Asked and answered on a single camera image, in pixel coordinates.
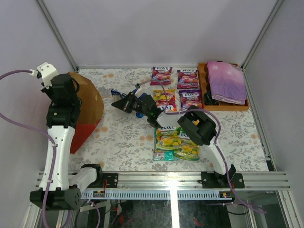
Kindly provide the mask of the blue Doritos chip bag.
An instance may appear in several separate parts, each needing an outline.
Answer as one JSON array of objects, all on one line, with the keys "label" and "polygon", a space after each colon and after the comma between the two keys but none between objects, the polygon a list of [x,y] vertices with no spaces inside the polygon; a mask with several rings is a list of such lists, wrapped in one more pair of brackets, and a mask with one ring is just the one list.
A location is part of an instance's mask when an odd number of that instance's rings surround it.
[{"label": "blue Doritos chip bag", "polygon": [[119,91],[116,91],[114,89],[110,89],[111,90],[111,95],[113,98],[116,99],[116,101],[123,99],[125,97],[129,98],[129,109],[128,110],[121,110],[125,113],[132,113],[132,112],[136,112],[136,117],[138,118],[142,118],[145,116],[145,114],[143,113],[143,109],[142,109],[142,100],[145,96],[147,96],[146,93],[143,93],[139,98],[136,97],[134,95],[134,93],[131,91],[129,94],[125,94]]}]

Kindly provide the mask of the red paper bag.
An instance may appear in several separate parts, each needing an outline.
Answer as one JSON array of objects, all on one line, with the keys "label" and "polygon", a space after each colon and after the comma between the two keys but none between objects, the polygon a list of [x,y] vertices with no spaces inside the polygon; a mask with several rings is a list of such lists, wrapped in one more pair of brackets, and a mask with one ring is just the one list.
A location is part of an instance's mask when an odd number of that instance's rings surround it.
[{"label": "red paper bag", "polygon": [[90,79],[78,73],[69,72],[68,74],[79,83],[80,88],[77,96],[82,102],[70,149],[70,153],[75,154],[101,121],[104,103],[99,91]]}]

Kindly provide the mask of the orange snack package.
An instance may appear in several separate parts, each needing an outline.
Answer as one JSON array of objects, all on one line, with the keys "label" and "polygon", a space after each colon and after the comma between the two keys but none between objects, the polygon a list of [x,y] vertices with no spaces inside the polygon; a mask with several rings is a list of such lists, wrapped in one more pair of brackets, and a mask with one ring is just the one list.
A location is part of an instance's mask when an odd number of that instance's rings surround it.
[{"label": "orange snack package", "polygon": [[167,89],[165,92],[163,90],[154,90],[153,99],[156,102],[157,107],[162,111],[165,109],[165,107],[166,111],[177,111],[174,89]]}]

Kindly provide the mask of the purple candy bag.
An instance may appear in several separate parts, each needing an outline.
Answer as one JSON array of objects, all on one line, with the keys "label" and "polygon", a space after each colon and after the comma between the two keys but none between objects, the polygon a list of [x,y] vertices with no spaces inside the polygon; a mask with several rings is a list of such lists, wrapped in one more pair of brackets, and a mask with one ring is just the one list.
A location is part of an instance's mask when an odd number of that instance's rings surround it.
[{"label": "purple candy bag", "polygon": [[159,85],[156,81],[160,82],[162,85],[170,85],[171,84],[171,73],[172,67],[159,67],[154,66],[152,68],[152,80],[150,85]]},{"label": "purple candy bag", "polygon": [[193,69],[177,70],[178,89],[197,89],[199,87],[198,71]]},{"label": "purple candy bag", "polygon": [[194,90],[179,90],[180,96],[180,110],[188,110],[191,106],[196,106],[199,109],[203,108],[201,102],[201,91],[199,89]]}]

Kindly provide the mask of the green snack package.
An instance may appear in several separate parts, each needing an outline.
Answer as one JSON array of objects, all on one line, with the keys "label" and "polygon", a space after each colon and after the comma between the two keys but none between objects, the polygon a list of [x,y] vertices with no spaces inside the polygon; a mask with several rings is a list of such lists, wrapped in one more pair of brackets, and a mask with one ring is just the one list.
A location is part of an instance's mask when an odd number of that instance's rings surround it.
[{"label": "green snack package", "polygon": [[181,150],[181,139],[179,127],[163,127],[154,131],[154,153],[153,161],[176,161],[179,160],[175,156],[176,151]]}]

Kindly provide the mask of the yellow snack bar packet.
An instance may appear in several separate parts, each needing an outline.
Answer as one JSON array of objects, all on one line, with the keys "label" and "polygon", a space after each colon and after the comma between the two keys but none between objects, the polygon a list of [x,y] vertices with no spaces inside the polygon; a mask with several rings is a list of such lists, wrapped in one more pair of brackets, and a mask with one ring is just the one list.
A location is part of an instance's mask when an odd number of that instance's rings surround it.
[{"label": "yellow snack bar packet", "polygon": [[200,122],[199,119],[197,119],[197,120],[195,120],[195,121],[192,121],[192,123],[193,123],[194,125],[198,125],[199,122]]}]

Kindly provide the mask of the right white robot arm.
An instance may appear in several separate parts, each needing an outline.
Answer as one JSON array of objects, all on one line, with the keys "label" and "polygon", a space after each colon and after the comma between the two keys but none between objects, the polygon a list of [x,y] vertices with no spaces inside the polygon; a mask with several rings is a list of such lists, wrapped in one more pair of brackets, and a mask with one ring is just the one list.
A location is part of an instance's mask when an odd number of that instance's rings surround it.
[{"label": "right white robot arm", "polygon": [[192,105],[180,112],[167,112],[157,107],[151,95],[138,96],[130,92],[111,106],[125,113],[140,113],[147,117],[147,122],[154,128],[180,127],[196,145],[204,147],[210,153],[217,183],[228,187],[233,183],[236,168],[227,161],[218,141],[221,125],[211,112]]}]

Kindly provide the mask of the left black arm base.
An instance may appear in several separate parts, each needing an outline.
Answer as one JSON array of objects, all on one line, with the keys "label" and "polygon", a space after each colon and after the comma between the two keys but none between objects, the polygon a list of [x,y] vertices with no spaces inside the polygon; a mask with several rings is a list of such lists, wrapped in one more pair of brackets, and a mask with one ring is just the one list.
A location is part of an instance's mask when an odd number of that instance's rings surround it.
[{"label": "left black arm base", "polygon": [[89,188],[117,188],[118,186],[118,173],[103,173],[92,182]]}]

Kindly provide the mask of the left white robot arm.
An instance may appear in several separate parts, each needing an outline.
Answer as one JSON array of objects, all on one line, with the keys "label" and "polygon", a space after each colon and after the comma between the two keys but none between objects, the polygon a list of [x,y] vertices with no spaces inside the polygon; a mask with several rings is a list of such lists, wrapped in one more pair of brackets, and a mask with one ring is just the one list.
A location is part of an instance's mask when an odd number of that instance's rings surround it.
[{"label": "left white robot arm", "polygon": [[82,192],[89,186],[100,187],[104,176],[99,164],[85,164],[72,179],[68,178],[68,159],[80,116],[80,85],[69,74],[57,75],[50,82],[49,89],[42,89],[51,100],[47,113],[47,159],[39,188],[30,193],[29,199],[45,211],[77,210]]}]

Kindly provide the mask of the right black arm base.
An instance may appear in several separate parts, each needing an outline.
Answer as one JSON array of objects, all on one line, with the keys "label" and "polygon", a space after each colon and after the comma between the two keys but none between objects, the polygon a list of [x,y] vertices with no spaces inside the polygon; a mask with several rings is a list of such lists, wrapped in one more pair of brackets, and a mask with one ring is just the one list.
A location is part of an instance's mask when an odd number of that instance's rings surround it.
[{"label": "right black arm base", "polygon": [[[233,189],[244,189],[245,184],[243,175],[236,171],[234,165],[228,170],[229,181]],[[221,175],[216,172],[201,172],[201,179],[198,183],[202,184],[205,189],[223,189],[230,188],[227,175]]]}]

